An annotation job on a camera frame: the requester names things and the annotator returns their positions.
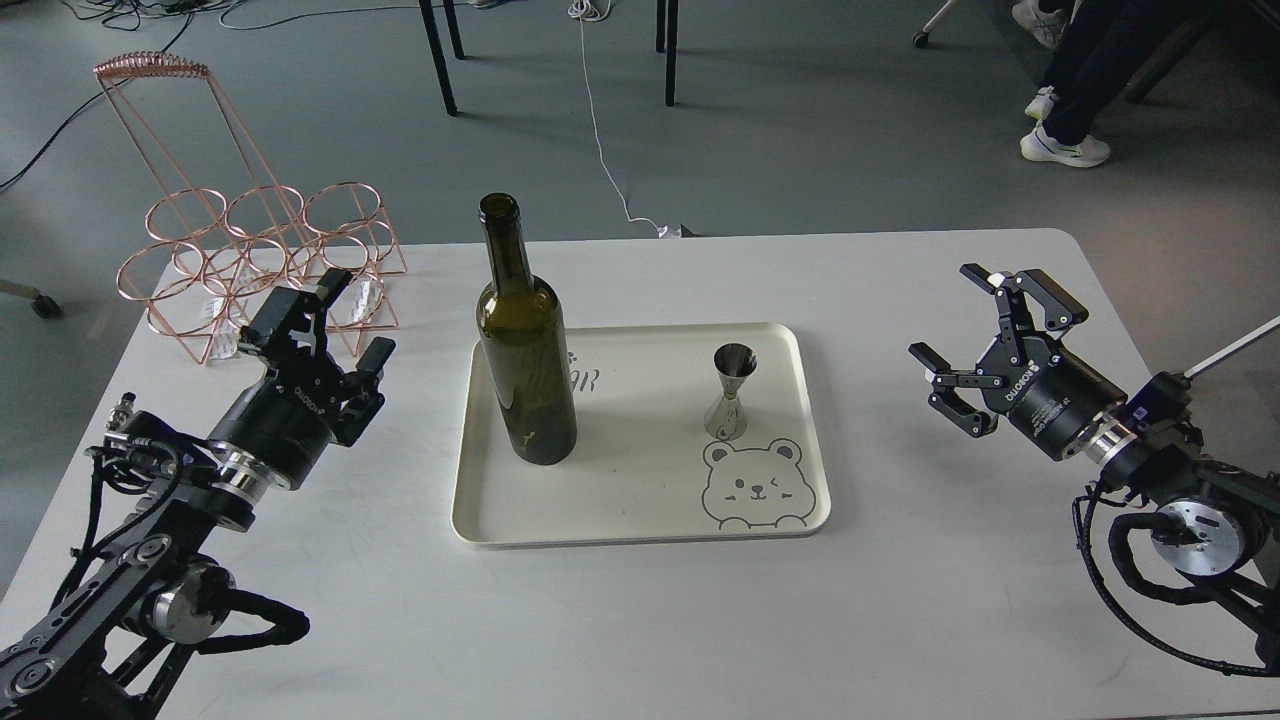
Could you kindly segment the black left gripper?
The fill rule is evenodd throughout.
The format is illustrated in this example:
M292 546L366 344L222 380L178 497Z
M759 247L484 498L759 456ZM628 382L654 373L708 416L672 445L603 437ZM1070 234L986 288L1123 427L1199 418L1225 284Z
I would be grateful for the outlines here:
M239 332L266 366L215 425L209 446L225 492L298 489L329 445L352 446L385 404L379 389L396 341L375 337L343 372L326 350L326 314L353 279L329 268L302 290L274 290Z

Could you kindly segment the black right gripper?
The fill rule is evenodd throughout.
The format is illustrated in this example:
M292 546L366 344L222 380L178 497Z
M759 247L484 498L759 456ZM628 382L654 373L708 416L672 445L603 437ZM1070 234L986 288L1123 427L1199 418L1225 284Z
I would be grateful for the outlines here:
M974 438L993 432L1004 416L1052 460L1064 460L1100 415L1126 401L1048 333L1082 324L1088 310L1041 269L1010 275L966 263L959 272L995 297L1000 328L973 372L955 370L925 342L908 347L931 373L929 405ZM1027 297L1043 309L1044 331Z

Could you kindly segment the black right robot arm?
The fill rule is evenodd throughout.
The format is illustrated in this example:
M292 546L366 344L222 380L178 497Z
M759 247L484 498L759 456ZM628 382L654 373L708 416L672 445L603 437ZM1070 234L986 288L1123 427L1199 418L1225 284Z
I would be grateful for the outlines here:
M1053 461L1084 455L1098 480L1073 503L1076 547L1091 582L1112 615L1156 650L1225 675L1277 675L1277 574L1265 582L1242 574L1277 539L1277 475L1258 477L1203 451L1190 420L1190 383L1277 329L1268 322L1194 366L1161 372L1128 396L1071 354L1062 337L1085 322L1087 309L1039 269L992 273L975 263L960 272L987 292L998 329L969 372L929 345L909 348L928 370L931 406L972 437L992 433L1000 418ZM1091 533L1094 510L1114 493L1153 503L1121 511L1108 530L1114 566L1134 592L1175 606L1216 603L1254 633L1260 666L1204 659L1146 630L1105 584Z

